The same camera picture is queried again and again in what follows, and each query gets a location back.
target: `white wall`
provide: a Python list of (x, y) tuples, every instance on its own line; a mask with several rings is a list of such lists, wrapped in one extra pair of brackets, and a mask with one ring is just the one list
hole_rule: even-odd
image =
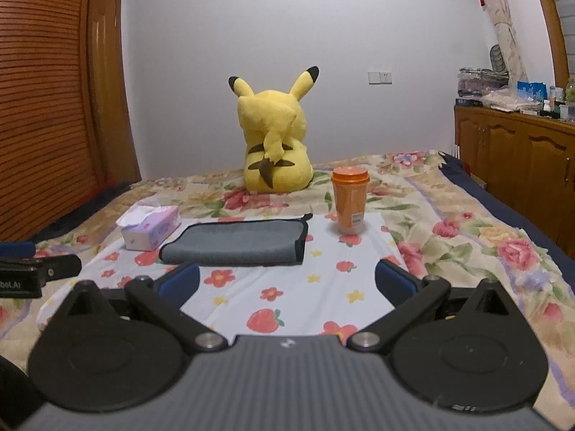
[(144, 130), (141, 127), (142, 117), (139, 114), (139, 108), (142, 102), (139, 101), (137, 87), (133, 82), (133, 41), (130, 39), (130, 22), (133, 16), (130, 14), (134, 10), (132, 0), (122, 0), (121, 8), (121, 29), (122, 29), (122, 58), (124, 62), (124, 83), (126, 87), (126, 99), (128, 101), (128, 112), (130, 116), (130, 125), (132, 127), (132, 136), (136, 156), (140, 165), (140, 173), (143, 177), (149, 175), (146, 170), (146, 160), (144, 157), (145, 142), (143, 139)]
[(555, 85), (551, 45), (540, 0), (508, 0), (517, 45), (531, 83)]
[[(319, 66), (303, 100), (318, 162), (449, 150), (458, 69), (490, 66), (478, 0), (130, 1), (134, 136), (147, 177), (243, 165), (231, 75), (255, 91), (287, 90)], [(370, 69), (391, 70), (393, 85), (368, 85)]]

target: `pikachu plush toy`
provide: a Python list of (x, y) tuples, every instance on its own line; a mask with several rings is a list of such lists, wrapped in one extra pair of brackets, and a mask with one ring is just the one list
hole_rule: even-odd
[(229, 78), (238, 96), (238, 117), (247, 143), (245, 187), (257, 193), (289, 193), (304, 189), (313, 177), (307, 148), (302, 144), (307, 124), (300, 100), (315, 84), (320, 70), (310, 68), (289, 93), (254, 94), (239, 77)]

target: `white sheet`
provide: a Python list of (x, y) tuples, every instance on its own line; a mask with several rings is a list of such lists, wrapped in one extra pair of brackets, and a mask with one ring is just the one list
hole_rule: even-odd
[[(184, 219), (169, 237), (188, 225), (215, 219)], [(338, 334), (342, 340), (388, 313), (393, 306), (379, 293), (374, 269), (382, 257), (405, 264), (381, 214), (367, 214), (359, 236), (341, 236), (330, 215), (309, 222), (304, 262), (295, 267), (201, 268), (198, 291), (182, 311), (234, 341), (235, 335)], [(74, 283), (91, 279), (100, 288), (125, 285), (137, 275), (157, 279), (173, 266), (157, 252), (139, 253), (119, 240), (96, 256), (81, 274), (40, 309), (40, 326), (50, 319)]]

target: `orange cup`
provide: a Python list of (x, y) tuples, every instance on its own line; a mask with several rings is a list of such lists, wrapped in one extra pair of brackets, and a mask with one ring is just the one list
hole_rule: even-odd
[(369, 174), (362, 167), (337, 167), (331, 175), (337, 224), (343, 233), (357, 234), (363, 228)]

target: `wooden wardrobe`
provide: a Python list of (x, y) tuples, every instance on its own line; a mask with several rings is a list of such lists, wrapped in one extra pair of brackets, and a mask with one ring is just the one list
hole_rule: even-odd
[(0, 241), (105, 187), (87, 70), (88, 0), (0, 0)]

